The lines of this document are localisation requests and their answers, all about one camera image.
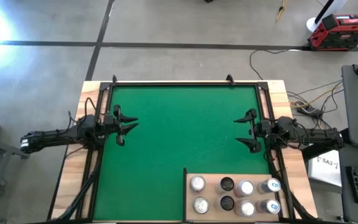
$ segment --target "blue can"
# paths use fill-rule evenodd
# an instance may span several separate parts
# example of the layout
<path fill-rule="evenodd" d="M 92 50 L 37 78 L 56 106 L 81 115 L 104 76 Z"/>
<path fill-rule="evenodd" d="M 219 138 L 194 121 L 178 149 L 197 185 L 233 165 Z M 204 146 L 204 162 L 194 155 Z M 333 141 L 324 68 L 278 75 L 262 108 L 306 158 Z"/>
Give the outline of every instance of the blue can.
<path fill-rule="evenodd" d="M 260 213 L 277 214 L 281 210 L 280 203 L 274 199 L 259 201 L 256 203 L 256 209 Z"/>
<path fill-rule="evenodd" d="M 267 194 L 271 192 L 278 192 L 281 189 L 280 182 L 276 178 L 270 178 L 260 182 L 257 186 L 260 194 Z"/>

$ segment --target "wooden tray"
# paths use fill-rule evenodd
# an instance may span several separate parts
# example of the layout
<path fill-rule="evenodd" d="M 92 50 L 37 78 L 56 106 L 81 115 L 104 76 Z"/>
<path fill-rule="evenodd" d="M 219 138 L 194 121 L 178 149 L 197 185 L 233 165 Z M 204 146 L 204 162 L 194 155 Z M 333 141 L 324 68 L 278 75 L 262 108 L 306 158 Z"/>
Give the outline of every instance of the wooden tray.
<path fill-rule="evenodd" d="M 194 175 L 202 175 L 206 181 L 205 188 L 201 192 L 194 192 L 190 189 L 190 179 Z M 234 184 L 237 185 L 242 180 L 249 180 L 254 185 L 254 193 L 248 197 L 236 197 L 233 190 L 218 194 L 215 187 L 223 177 L 230 177 L 233 179 Z M 240 217 L 231 211 L 224 211 L 217 209 L 218 198 L 223 195 L 231 196 L 235 203 L 242 200 L 250 200 L 256 205 L 256 202 L 265 199 L 276 199 L 274 193 L 260 194 L 257 190 L 257 184 L 264 180 L 271 178 L 270 174 L 267 175 L 251 175 L 251 174 L 187 174 L 186 175 L 186 221 L 189 222 L 277 222 L 278 214 L 260 213 L 256 211 L 253 217 Z M 205 214 L 198 214 L 194 211 L 193 202 L 197 197 L 204 197 L 209 202 L 209 210 Z"/>

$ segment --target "can lid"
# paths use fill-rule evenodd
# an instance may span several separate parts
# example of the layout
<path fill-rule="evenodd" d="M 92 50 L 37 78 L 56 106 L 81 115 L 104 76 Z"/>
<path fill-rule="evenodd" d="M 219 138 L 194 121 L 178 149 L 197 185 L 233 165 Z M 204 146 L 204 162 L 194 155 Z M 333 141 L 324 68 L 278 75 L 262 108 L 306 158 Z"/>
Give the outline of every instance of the can lid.
<path fill-rule="evenodd" d="M 234 208 L 234 200 L 230 196 L 223 196 L 221 198 L 221 207 L 223 210 L 230 211 Z"/>
<path fill-rule="evenodd" d="M 267 187 L 272 192 L 278 192 L 281 189 L 280 182 L 276 178 L 271 178 L 267 181 Z"/>
<path fill-rule="evenodd" d="M 245 195 L 250 195 L 254 192 L 254 185 L 250 181 L 243 180 L 240 185 L 241 192 Z"/>
<path fill-rule="evenodd" d="M 221 180 L 221 187 L 225 191 L 231 191 L 234 188 L 234 181 L 230 177 L 223 177 Z"/>
<path fill-rule="evenodd" d="M 279 202 L 274 199 L 268 200 L 266 203 L 266 207 L 267 207 L 268 212 L 270 212 L 272 214 L 277 214 L 281 209 Z"/>
<path fill-rule="evenodd" d="M 205 179 L 200 175 L 195 175 L 190 180 L 191 187 L 195 190 L 202 190 L 205 187 Z"/>
<path fill-rule="evenodd" d="M 194 200 L 194 209 L 199 214 L 204 214 L 208 211 L 209 202 L 203 197 L 198 197 Z"/>
<path fill-rule="evenodd" d="M 255 205 L 250 201 L 245 201 L 241 203 L 240 212 L 243 216 L 250 217 L 255 214 Z"/>

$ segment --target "black can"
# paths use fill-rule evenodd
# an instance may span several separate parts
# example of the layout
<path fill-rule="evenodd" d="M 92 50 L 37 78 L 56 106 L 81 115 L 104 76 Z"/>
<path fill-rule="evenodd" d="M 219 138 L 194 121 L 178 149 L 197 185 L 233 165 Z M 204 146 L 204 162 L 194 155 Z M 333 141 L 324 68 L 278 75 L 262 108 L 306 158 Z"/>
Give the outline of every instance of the black can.
<path fill-rule="evenodd" d="M 234 199 L 228 195 L 225 195 L 218 199 L 218 209 L 225 211 L 231 211 L 234 208 Z"/>
<path fill-rule="evenodd" d="M 219 194 L 229 192 L 234 188 L 234 181 L 230 177 L 223 177 L 219 184 L 216 186 L 216 191 Z"/>

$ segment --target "yellow cable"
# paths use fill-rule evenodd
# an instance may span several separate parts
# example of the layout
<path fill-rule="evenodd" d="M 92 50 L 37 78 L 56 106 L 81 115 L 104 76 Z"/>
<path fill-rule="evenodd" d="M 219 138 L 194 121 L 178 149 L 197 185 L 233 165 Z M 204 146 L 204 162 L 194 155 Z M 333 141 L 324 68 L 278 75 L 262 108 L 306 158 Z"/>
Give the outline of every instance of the yellow cable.
<path fill-rule="evenodd" d="M 279 22 L 281 19 L 281 15 L 284 13 L 285 11 L 285 6 L 287 5 L 287 0 L 283 0 L 282 5 L 280 7 L 280 9 L 278 10 L 278 16 L 276 19 L 276 22 Z"/>
<path fill-rule="evenodd" d="M 334 88 L 331 89 L 331 90 L 326 91 L 325 93 L 323 93 L 323 94 L 317 96 L 317 98 L 315 98 L 314 100 L 310 101 L 310 102 L 307 103 L 307 104 L 304 104 L 304 105 L 301 105 L 301 106 L 291 106 L 291 107 L 292 107 L 292 108 L 303 108 L 303 107 L 309 106 L 311 103 L 313 103 L 314 101 L 320 99 L 320 98 L 323 97 L 325 94 L 327 94 L 327 93 L 329 93 L 329 92 L 331 92 L 331 91 L 333 91 L 333 90 L 335 90 L 335 89 L 338 89 L 338 88 L 340 88 L 340 87 L 342 87 L 342 85 L 339 85 L 339 86 L 337 86 L 337 87 L 334 87 Z"/>

